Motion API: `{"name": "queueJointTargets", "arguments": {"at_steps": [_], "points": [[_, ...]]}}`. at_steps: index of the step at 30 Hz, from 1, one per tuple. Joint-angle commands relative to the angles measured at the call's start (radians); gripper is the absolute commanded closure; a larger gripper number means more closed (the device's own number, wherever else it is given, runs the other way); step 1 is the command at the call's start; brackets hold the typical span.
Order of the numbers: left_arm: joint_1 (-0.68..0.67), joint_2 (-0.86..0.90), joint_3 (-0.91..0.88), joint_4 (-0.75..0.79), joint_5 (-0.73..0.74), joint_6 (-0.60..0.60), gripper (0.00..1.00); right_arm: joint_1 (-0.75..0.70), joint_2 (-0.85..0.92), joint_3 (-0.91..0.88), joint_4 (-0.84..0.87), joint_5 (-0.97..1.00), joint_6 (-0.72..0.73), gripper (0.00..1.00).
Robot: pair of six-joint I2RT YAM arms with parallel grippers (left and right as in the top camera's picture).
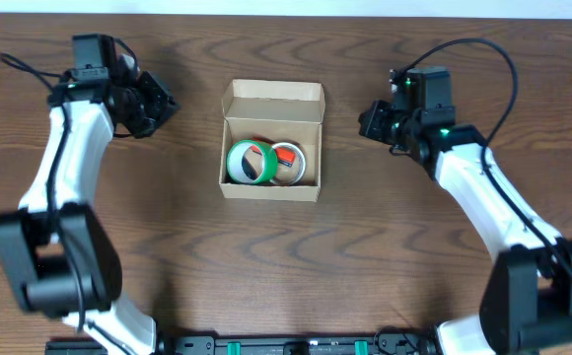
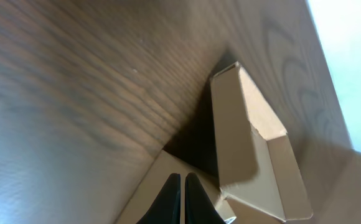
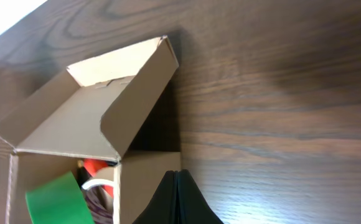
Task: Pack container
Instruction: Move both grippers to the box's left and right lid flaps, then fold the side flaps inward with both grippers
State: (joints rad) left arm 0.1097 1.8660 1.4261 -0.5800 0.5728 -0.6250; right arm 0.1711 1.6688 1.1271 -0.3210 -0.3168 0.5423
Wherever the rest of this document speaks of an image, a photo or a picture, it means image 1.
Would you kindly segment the red black stapler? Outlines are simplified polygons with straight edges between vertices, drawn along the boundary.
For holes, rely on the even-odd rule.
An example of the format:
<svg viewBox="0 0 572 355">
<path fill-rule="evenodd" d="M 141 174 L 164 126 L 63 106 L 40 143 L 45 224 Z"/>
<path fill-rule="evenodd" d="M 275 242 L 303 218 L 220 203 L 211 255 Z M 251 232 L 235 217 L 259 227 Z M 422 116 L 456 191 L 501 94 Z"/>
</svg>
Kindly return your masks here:
<svg viewBox="0 0 572 355">
<path fill-rule="evenodd" d="M 261 157 L 261 165 L 265 168 L 274 168 L 283 165 L 290 168 L 296 159 L 296 154 L 292 148 L 278 145 L 265 145 L 263 142 L 253 142 L 251 151 Z"/>
</svg>

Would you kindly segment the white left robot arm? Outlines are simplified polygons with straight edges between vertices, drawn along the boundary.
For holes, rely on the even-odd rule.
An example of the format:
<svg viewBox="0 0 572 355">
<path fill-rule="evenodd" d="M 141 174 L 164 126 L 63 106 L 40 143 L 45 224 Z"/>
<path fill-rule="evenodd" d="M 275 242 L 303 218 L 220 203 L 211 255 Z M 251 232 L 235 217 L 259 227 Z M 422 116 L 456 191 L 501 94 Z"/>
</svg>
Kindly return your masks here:
<svg viewBox="0 0 572 355">
<path fill-rule="evenodd" d="M 47 101 L 50 135 L 35 180 L 16 210 L 0 212 L 0 260 L 15 300 L 88 333 L 109 354 L 175 353 L 175 342 L 123 293 L 119 256 L 93 204 L 117 124 L 148 137 L 177 101 L 150 72 L 134 81 L 61 82 Z"/>
</svg>

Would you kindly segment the white tape roll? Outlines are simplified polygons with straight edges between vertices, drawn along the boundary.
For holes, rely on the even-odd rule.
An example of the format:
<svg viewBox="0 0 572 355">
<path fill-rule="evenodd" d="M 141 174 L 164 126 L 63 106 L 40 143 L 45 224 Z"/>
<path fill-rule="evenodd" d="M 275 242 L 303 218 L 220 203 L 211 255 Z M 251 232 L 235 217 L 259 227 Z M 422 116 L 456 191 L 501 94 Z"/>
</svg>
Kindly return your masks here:
<svg viewBox="0 0 572 355">
<path fill-rule="evenodd" d="M 287 150 L 292 151 L 300 160 L 300 166 L 299 166 L 299 170 L 297 172 L 297 174 L 292 177 L 289 180 L 280 180 L 276 177 L 272 178 L 270 180 L 271 183 L 275 184 L 275 185 L 293 185 L 297 182 L 299 182 L 301 180 L 301 178 L 304 176 L 305 174 L 305 170 L 307 168 L 307 161 L 306 161 L 306 157 L 305 154 L 303 153 L 303 151 L 296 146 L 295 144 L 292 143 L 288 143 L 288 142 L 280 142 L 280 143 L 274 143 L 271 148 L 274 151 L 277 151 L 279 148 L 285 148 Z"/>
</svg>

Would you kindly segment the green tape roll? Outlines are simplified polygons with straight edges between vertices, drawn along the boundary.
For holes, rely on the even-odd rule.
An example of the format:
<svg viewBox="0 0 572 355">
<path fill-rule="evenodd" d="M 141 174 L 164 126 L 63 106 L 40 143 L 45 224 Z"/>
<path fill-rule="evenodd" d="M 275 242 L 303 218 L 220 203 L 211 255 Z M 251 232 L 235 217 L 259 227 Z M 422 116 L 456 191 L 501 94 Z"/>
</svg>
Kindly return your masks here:
<svg viewBox="0 0 572 355">
<path fill-rule="evenodd" d="M 229 177 L 236 183 L 262 184 L 270 182 L 277 173 L 277 167 L 265 169 L 261 165 L 261 157 L 251 151 L 251 144 L 256 140 L 242 140 L 232 146 L 227 155 L 226 168 Z M 247 158 L 257 172 L 257 179 L 251 180 L 243 172 L 242 158 Z"/>
</svg>

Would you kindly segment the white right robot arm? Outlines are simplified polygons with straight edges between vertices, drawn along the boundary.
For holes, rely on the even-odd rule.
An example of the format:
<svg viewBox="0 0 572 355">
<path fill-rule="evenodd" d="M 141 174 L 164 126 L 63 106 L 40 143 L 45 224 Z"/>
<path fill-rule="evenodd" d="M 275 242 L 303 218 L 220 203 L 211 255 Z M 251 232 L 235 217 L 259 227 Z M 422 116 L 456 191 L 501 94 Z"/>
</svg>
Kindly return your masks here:
<svg viewBox="0 0 572 355">
<path fill-rule="evenodd" d="M 572 240 L 540 218 L 452 107 L 375 101 L 360 135 L 411 157 L 461 206 L 494 263 L 477 315 L 435 329 L 441 354 L 533 354 L 572 343 Z"/>
</svg>

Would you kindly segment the yellow black correction tape dispenser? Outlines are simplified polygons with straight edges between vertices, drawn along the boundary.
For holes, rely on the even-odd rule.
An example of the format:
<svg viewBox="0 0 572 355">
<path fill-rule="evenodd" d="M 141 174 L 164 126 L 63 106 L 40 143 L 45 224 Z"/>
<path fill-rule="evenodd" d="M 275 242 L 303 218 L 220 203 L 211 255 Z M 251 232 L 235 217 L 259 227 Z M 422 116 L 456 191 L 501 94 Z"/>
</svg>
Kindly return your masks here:
<svg viewBox="0 0 572 355">
<path fill-rule="evenodd" d="M 257 179 L 257 172 L 255 171 L 254 167 L 251 165 L 250 161 L 247 158 L 242 158 L 242 167 L 243 167 L 243 172 L 245 173 L 247 178 L 251 180 Z"/>
</svg>

